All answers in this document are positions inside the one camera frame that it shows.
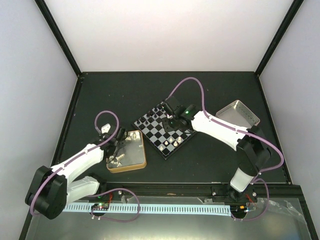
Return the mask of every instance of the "metal tray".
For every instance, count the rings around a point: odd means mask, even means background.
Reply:
[[[260,123],[260,119],[240,100],[235,100],[222,108],[215,116],[228,123],[246,128],[257,126]]]

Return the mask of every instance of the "purple cable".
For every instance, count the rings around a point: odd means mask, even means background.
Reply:
[[[258,216],[255,216],[255,217],[249,218],[249,219],[236,218],[236,217],[231,213],[231,217],[232,217],[234,220],[250,222],[250,221],[254,221],[254,220],[257,220],[257,219],[261,218],[261,217],[267,212],[268,207],[269,207],[269,190],[268,190],[268,186],[267,186],[266,182],[265,182],[262,178],[257,178],[256,180],[254,180],[253,183],[256,183],[256,182],[258,182],[258,181],[263,182],[263,184],[264,184],[264,186],[265,186],[265,190],[266,190],[266,206],[265,206],[265,209],[264,209],[263,212],[260,213]]]
[[[101,114],[111,114],[111,115],[114,116],[114,118],[115,118],[115,120],[116,120],[116,128],[115,128],[115,131],[114,131],[114,133],[113,133],[107,140],[101,142],[101,143],[100,143],[99,145],[97,145],[97,146],[94,146],[94,147],[88,149],[87,152],[90,152],[90,151],[92,151],[92,150],[95,150],[96,148],[99,148],[99,147],[101,147],[102,145],[104,145],[104,144],[106,144],[107,142],[109,142],[110,139],[112,139],[112,138],[116,135],[116,133],[117,133],[117,131],[118,131],[118,128],[119,128],[119,119],[118,119],[117,115],[116,115],[115,113],[113,113],[112,111],[105,110],[105,111],[100,112],[100,113],[95,117],[94,125],[97,126],[97,119],[98,119],[98,117],[99,117]],[[75,160],[78,159],[79,157],[83,156],[84,154],[86,154],[86,153],[83,151],[83,152],[79,153],[78,155],[74,156],[72,159],[70,159],[68,162],[66,162],[66,163],[64,164],[64,167],[68,166],[69,164],[71,164],[73,161],[75,161]],[[50,176],[48,176],[47,179],[41,184],[41,186],[39,187],[38,191],[36,191],[36,193],[35,193],[32,201],[31,201],[31,204],[30,204],[30,213],[31,213],[32,216],[38,216],[38,215],[40,215],[39,213],[35,213],[35,203],[36,203],[36,200],[37,200],[37,198],[39,197],[41,191],[42,191],[42,190],[44,189],[44,187],[47,185],[47,183],[48,183],[58,172],[60,172],[62,169],[63,169],[63,168],[60,167],[60,168],[58,168],[56,171],[54,171]]]
[[[106,192],[103,192],[103,193],[100,193],[100,194],[90,195],[90,196],[87,196],[87,197],[90,197],[90,198],[91,197],[93,197],[93,198],[100,197],[102,195],[106,195],[106,194],[109,194],[109,193],[114,192],[114,191],[126,191],[126,192],[132,194],[135,197],[136,202],[138,204],[138,208],[137,208],[136,214],[134,215],[133,218],[131,218],[129,220],[119,220],[119,219],[114,219],[114,218],[104,217],[104,216],[100,216],[100,218],[101,219],[105,219],[105,220],[110,220],[110,221],[113,221],[113,222],[117,222],[117,223],[129,223],[129,222],[132,222],[132,221],[136,220],[137,217],[139,216],[139,213],[140,213],[140,201],[139,201],[137,195],[135,195],[135,193],[133,191],[130,191],[129,189],[126,189],[126,188],[114,188],[114,189],[111,189],[109,191],[106,191]],[[93,212],[94,212],[94,209],[91,210],[90,214],[94,217]]]
[[[227,129],[230,129],[230,130],[232,130],[232,131],[235,131],[235,132],[237,132],[237,133],[245,134],[245,135],[248,135],[249,137],[258,139],[258,140],[260,140],[261,142],[267,144],[269,147],[271,147],[272,149],[274,149],[277,154],[279,154],[279,156],[280,156],[280,163],[279,163],[279,164],[277,164],[277,165],[275,165],[275,166],[272,166],[272,167],[263,168],[263,169],[260,170],[259,173],[277,169],[277,168],[281,167],[281,166],[284,164],[284,161],[285,161],[284,155],[282,154],[282,152],[281,152],[275,145],[273,145],[273,144],[272,144],[271,142],[269,142],[268,140],[266,140],[266,139],[264,139],[264,138],[262,138],[262,137],[260,137],[260,136],[257,136],[257,135],[255,135],[255,134],[252,134],[252,133],[250,133],[250,132],[246,132],[246,131],[242,131],[242,130],[237,130],[237,129],[235,129],[234,127],[228,126],[228,125],[226,125],[226,124],[224,124],[224,123],[222,123],[222,122],[219,122],[219,121],[217,121],[217,120],[215,120],[215,119],[213,119],[213,118],[210,118],[210,116],[208,115],[208,113],[207,113],[207,111],[206,111],[206,108],[205,108],[205,92],[204,92],[204,88],[203,88],[201,82],[200,82],[197,78],[192,77],[192,76],[189,76],[189,77],[186,77],[185,79],[181,80],[181,81],[177,84],[177,86],[175,86],[175,88],[172,90],[172,92],[170,93],[169,97],[171,97],[171,96],[174,94],[174,92],[177,90],[177,88],[180,87],[180,85],[183,84],[183,83],[184,83],[185,81],[187,81],[187,80],[194,80],[194,81],[196,81],[196,82],[198,83],[198,85],[199,85],[199,87],[200,87],[200,90],[201,90],[201,105],[202,105],[202,111],[203,111],[204,115],[205,115],[208,119],[210,119],[210,121],[212,121],[212,122],[214,122],[214,123],[216,123],[216,124],[219,124],[219,125],[227,128]]]

